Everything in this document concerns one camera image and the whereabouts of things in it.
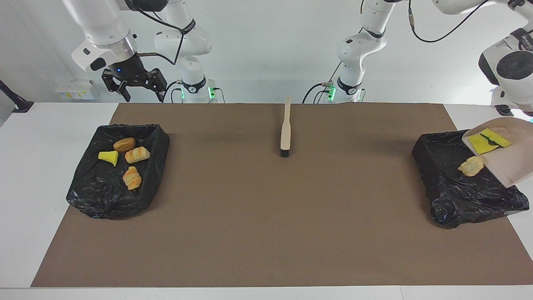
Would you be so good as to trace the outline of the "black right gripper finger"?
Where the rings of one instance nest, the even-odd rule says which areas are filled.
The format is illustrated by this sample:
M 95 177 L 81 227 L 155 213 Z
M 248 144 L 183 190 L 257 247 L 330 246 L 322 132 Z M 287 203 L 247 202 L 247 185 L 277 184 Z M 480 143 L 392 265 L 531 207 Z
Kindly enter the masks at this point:
M 127 80 L 124 81 L 124 80 L 121 80 L 121 79 L 118 79 L 113 73 L 111 70 L 104 70 L 102 72 L 102 80 L 106 86 L 106 88 L 108 89 L 109 92 L 111 93 L 118 93 L 119 95 L 121 95 L 124 100 L 129 103 L 131 101 L 131 95 L 129 94 L 129 92 L 127 91 L 127 87 L 128 87 L 128 82 Z
M 167 91 L 167 80 L 159 68 L 155 68 L 149 72 L 150 87 L 155 92 L 156 97 L 160 103 L 164 102 Z

